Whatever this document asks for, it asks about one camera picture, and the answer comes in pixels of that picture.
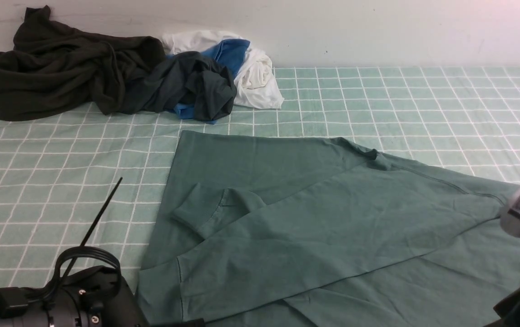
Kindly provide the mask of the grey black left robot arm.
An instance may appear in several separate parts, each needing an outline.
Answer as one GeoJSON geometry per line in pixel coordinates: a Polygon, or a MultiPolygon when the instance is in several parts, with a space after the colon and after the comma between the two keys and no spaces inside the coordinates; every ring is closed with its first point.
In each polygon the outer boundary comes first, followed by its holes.
{"type": "Polygon", "coordinates": [[[30,287],[0,288],[0,327],[149,327],[125,278],[95,266],[69,275],[50,304],[30,287]]]}

